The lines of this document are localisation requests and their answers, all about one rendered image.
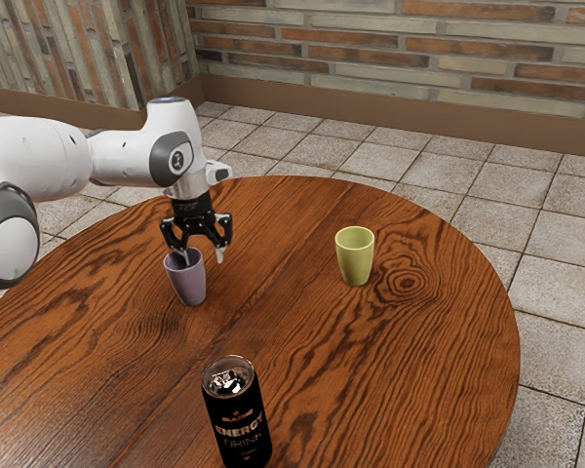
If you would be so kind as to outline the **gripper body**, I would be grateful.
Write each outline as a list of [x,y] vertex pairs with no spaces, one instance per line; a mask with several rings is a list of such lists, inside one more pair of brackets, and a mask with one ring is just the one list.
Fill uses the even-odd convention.
[[209,191],[187,199],[171,199],[174,224],[182,233],[213,233],[215,231],[215,211]]

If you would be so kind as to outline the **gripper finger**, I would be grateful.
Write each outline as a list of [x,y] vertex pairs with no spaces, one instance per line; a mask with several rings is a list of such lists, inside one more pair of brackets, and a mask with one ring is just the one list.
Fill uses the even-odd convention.
[[174,217],[163,218],[160,222],[160,230],[167,246],[179,252],[185,261],[185,265],[190,266],[189,235],[185,232],[183,223],[177,222]]
[[208,211],[204,217],[206,236],[214,245],[215,256],[218,263],[223,262],[224,252],[232,241],[232,215],[231,213],[217,214]]

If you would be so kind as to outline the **purple cup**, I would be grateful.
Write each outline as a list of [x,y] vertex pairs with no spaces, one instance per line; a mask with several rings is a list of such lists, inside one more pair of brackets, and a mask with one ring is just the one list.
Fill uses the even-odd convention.
[[172,288],[184,305],[196,306],[205,300],[206,271],[198,249],[169,252],[163,264]]

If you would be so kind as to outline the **green cup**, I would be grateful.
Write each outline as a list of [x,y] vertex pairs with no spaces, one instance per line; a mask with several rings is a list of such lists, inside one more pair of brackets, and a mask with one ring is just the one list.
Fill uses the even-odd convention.
[[343,281],[355,287],[364,285],[371,274],[373,232],[363,226],[347,226],[335,234],[334,240]]

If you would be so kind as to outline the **black drink can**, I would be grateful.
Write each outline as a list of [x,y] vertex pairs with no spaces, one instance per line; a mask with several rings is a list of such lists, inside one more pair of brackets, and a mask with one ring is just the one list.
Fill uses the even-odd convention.
[[272,442],[253,364],[238,355],[211,362],[202,395],[226,468],[265,468]]

